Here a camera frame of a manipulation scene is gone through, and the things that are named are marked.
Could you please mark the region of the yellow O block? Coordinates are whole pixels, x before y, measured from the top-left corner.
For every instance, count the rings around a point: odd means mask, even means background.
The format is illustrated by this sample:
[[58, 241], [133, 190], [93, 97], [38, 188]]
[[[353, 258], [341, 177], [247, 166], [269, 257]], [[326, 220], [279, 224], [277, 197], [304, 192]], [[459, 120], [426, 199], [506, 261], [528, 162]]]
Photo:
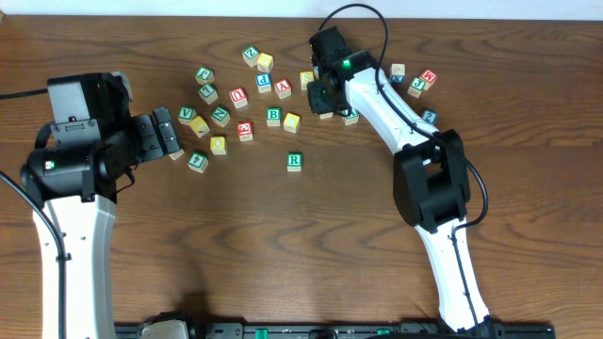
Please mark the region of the yellow O block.
[[333, 115], [334, 115], [334, 112], [318, 114], [318, 116], [321, 120], [331, 119], [333, 117]]

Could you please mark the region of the green B block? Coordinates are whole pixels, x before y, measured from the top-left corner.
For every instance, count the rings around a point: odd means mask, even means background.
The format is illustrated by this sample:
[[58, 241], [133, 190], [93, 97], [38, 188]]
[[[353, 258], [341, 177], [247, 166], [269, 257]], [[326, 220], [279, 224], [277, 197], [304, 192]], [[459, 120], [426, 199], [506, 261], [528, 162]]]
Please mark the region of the green B block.
[[282, 109], [280, 107], [268, 107], [266, 111], [266, 122], [268, 127], [281, 125]]

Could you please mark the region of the green R block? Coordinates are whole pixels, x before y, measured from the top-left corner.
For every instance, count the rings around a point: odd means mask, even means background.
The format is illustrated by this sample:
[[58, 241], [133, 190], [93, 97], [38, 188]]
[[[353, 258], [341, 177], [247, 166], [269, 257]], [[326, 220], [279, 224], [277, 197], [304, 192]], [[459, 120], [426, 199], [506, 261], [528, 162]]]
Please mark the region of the green R block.
[[302, 154], [289, 153], [287, 155], [286, 168], [290, 172], [298, 172], [302, 170]]

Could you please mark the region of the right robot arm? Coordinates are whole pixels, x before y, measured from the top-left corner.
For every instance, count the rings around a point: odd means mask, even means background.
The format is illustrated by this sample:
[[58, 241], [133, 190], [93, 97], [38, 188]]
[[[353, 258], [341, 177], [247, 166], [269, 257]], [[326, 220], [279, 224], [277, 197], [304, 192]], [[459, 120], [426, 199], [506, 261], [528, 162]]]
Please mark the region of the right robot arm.
[[383, 139], [393, 154], [394, 201], [428, 253], [440, 318], [457, 333], [476, 330], [490, 313], [467, 245], [468, 176], [476, 170], [460, 136], [421, 119], [392, 88], [380, 61], [353, 52], [336, 27], [320, 29], [309, 44], [318, 68], [307, 86], [312, 112], [358, 111]]

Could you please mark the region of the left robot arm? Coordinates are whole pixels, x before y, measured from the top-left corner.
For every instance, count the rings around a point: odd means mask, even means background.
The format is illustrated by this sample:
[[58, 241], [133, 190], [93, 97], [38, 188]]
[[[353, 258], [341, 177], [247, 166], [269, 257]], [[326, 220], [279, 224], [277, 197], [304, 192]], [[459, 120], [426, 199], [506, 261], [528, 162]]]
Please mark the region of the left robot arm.
[[42, 335], [114, 338], [110, 243], [117, 181], [181, 153], [167, 108], [134, 116], [128, 78], [85, 73], [47, 82], [54, 119], [21, 169], [42, 259]]

